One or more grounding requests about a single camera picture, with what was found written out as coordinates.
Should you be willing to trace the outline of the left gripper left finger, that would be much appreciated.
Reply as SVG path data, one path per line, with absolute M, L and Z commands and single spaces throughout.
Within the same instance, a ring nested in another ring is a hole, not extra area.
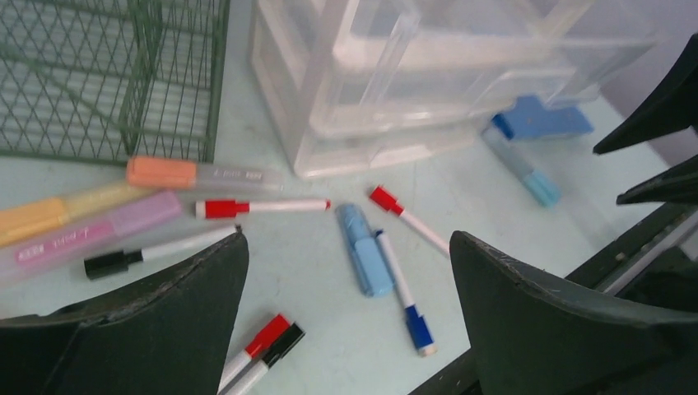
M 117 290 L 3 319 L 2 393 L 216 393 L 248 268 L 238 232 Z

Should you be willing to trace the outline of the light blue highlighter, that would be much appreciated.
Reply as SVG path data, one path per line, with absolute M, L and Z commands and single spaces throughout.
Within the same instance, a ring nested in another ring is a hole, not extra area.
M 379 297 L 392 292 L 393 279 L 375 233 L 361 207 L 345 203 L 339 205 L 335 212 L 361 292 L 367 297 Z

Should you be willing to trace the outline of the white plastic drawer organizer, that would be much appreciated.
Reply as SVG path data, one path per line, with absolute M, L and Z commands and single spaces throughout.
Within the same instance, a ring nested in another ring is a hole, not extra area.
M 525 96 L 594 100 L 659 40 L 627 1 L 257 1 L 249 58 L 308 179 L 466 146 Z

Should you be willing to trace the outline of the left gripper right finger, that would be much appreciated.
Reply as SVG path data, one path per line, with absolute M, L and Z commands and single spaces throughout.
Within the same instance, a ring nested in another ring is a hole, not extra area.
M 589 289 L 465 231 L 450 261 L 485 394 L 694 394 L 697 316 Z

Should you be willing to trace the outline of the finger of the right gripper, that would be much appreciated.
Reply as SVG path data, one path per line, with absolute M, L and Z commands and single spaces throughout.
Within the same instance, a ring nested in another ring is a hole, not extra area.
M 593 153 L 618 151 L 696 125 L 697 34 L 693 34 L 668 74 L 625 121 L 596 144 Z
M 697 205 L 697 156 L 630 188 L 617 197 L 617 205 L 666 202 Z

